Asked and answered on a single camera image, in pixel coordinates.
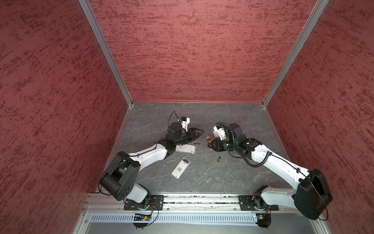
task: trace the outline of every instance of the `white remote control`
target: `white remote control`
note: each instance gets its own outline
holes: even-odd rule
[[[178,163],[178,165],[174,168],[173,172],[171,173],[175,178],[179,179],[182,175],[186,167],[190,164],[190,161],[186,158],[182,158],[182,160]]]
[[[177,145],[175,147],[176,152],[191,153],[194,154],[196,151],[196,146],[194,145]]]

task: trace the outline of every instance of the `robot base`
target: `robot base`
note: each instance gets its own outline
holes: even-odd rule
[[[163,200],[164,200],[164,195],[151,195],[150,202],[149,204],[152,204],[156,206],[159,210],[162,210],[163,206]],[[143,209],[144,204],[140,204],[137,202],[134,202],[133,200],[126,199],[125,205],[123,207],[124,210],[151,210],[152,206],[146,205],[146,209]]]

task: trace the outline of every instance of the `red textured wall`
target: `red textured wall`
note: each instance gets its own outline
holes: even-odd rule
[[[330,0],[268,105],[289,157],[327,177],[333,233],[374,233],[373,12]]]
[[[261,102],[316,0],[91,0],[134,101]]]
[[[127,104],[77,0],[0,4],[0,233],[70,234]]]

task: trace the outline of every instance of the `aluminum frame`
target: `aluminum frame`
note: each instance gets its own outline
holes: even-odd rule
[[[303,29],[301,30],[301,32],[300,32],[299,36],[297,37],[291,51],[289,52],[288,57],[286,58],[285,62],[283,63],[282,68],[280,69],[280,71],[279,71],[277,77],[275,78],[272,86],[270,87],[269,91],[267,92],[267,94],[264,98],[264,101],[262,102],[264,107],[266,107],[269,104],[269,102],[270,102],[271,98],[273,97],[275,91],[277,90],[279,84],[281,83],[281,81],[283,80],[284,76],[286,75],[289,67],[291,66],[291,64],[295,60],[295,58],[296,58],[297,54],[299,53],[300,49],[302,48],[304,42],[306,41],[310,32],[312,31],[314,25],[316,25],[317,20],[321,16],[321,14],[322,14],[323,10],[325,9],[328,2],[329,2],[329,0],[318,0],[316,2],[316,4],[314,5],[314,8],[313,8],[312,12],[310,13],[307,21],[305,22],[305,25],[304,25]]]
[[[131,106],[133,102],[130,97],[129,91],[125,85],[125,82],[123,81],[122,75],[117,67],[116,61],[114,60],[113,55],[110,52],[107,41],[104,38],[104,35],[100,29],[99,23],[96,20],[95,14],[92,11],[90,3],[88,2],[88,0],[78,0],[78,1],[79,1],[80,6],[83,9],[83,12],[86,15],[86,18],[92,28],[92,31],[95,34],[97,41],[99,42],[102,52],[104,53],[105,58],[107,59],[107,62],[113,72],[114,77],[117,80],[117,83],[122,91],[123,96],[126,99],[128,106]]]
[[[164,195],[163,210],[160,211],[161,216],[193,216],[201,214],[201,216],[252,216],[255,213],[264,213],[263,211],[241,211],[239,205],[239,195],[248,194],[225,194],[225,193],[164,193],[155,194]],[[104,215],[115,217],[118,214],[124,214],[126,216],[133,215],[134,211],[123,210],[123,201],[117,201],[112,196],[106,196],[103,194],[89,194],[87,202],[83,208],[82,214],[78,219],[76,228],[73,234],[85,234],[88,226],[95,215]],[[272,211],[272,213],[299,213],[297,209],[289,207],[279,206],[279,211]],[[316,233],[318,234],[330,234],[330,231],[324,221],[311,220]],[[204,223],[209,222],[197,221],[189,223]],[[251,221],[243,222],[226,222],[222,224],[232,225],[253,225]]]
[[[269,112],[267,111],[266,107],[264,107],[264,106],[263,106],[263,109],[264,109],[266,118],[269,121],[270,128],[272,129],[272,132],[273,132],[273,134],[275,136],[275,140],[277,141],[279,149],[281,150],[280,151],[281,155],[284,156],[287,160],[289,160],[289,156],[288,156],[288,154],[286,152],[286,149],[284,148],[284,145],[283,145],[283,143],[281,141],[281,138],[279,137],[279,134],[277,132],[277,129],[275,128],[275,125],[274,125],[274,123],[272,121],[272,118],[269,115]]]

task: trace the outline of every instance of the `metal frame edge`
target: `metal frame edge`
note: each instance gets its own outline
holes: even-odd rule
[[[125,129],[127,127],[127,123],[129,122],[129,119],[130,119],[130,116],[131,116],[131,111],[132,111],[133,107],[134,107],[134,105],[130,105],[128,107],[127,111],[126,111],[125,118],[123,119],[121,128],[118,131],[116,141],[113,144],[112,150],[110,152],[110,155],[109,155],[108,161],[107,161],[107,163],[106,163],[106,165],[104,167],[104,170],[110,164],[110,162],[112,161],[112,159],[114,158],[114,156],[116,155],[116,153],[118,153],[118,147],[119,147],[119,144],[121,142],[122,136],[123,136],[123,134],[125,132]]]
[[[328,228],[327,223],[325,221],[321,221],[317,219],[317,220],[311,220],[311,222],[318,234],[331,234],[331,231]]]
[[[117,67],[117,64],[112,56],[112,53],[110,52],[110,49],[108,47],[108,44],[104,38],[104,35],[102,34],[102,31],[100,29],[100,26],[96,20],[95,14],[92,11],[91,5],[88,2],[88,0],[78,0],[80,6],[83,9],[84,14],[86,15],[86,18],[88,20],[88,23],[90,24],[92,31],[95,34],[95,37],[97,41],[99,42],[99,45],[102,49],[102,52],[104,53],[105,58],[107,59],[107,62],[113,72],[114,77],[116,78],[116,81],[122,91],[123,96],[126,99],[127,104],[130,106],[132,105],[132,99],[130,97],[129,91],[126,87],[125,82],[123,81],[122,75],[119,72],[119,69]]]
[[[291,51],[289,52],[285,62],[283,63],[282,68],[280,69],[277,77],[275,78],[272,86],[270,87],[269,91],[267,92],[264,101],[263,106],[266,107],[271,98],[273,97],[275,91],[277,90],[279,84],[283,80],[284,76],[286,75],[288,69],[290,68],[291,64],[295,60],[297,54],[301,50],[304,42],[308,38],[310,32],[312,31],[314,25],[317,23],[317,20],[321,16],[323,10],[325,9],[327,3],[329,0],[317,0],[314,8],[312,9],[312,12],[310,13],[307,21],[304,24],[303,29],[301,30],[299,36],[297,37]]]
[[[273,134],[274,134],[274,136],[275,136],[275,140],[277,141],[277,144],[278,144],[278,146],[279,146],[279,148],[280,148],[280,150],[281,150],[280,153],[282,154],[283,157],[289,159],[289,156],[288,156],[288,154],[287,154],[287,151],[286,151],[286,149],[284,148],[284,145],[283,145],[283,143],[282,143],[282,140],[281,140],[281,138],[279,137],[279,134],[278,134],[278,132],[277,132],[277,129],[275,128],[275,125],[274,125],[274,123],[273,123],[273,121],[272,121],[272,118],[271,118],[270,115],[269,115],[269,112],[267,111],[266,107],[263,106],[263,108],[264,108],[264,112],[265,112],[266,118],[267,118],[267,120],[269,121],[270,128],[272,129],[272,132],[273,132]]]

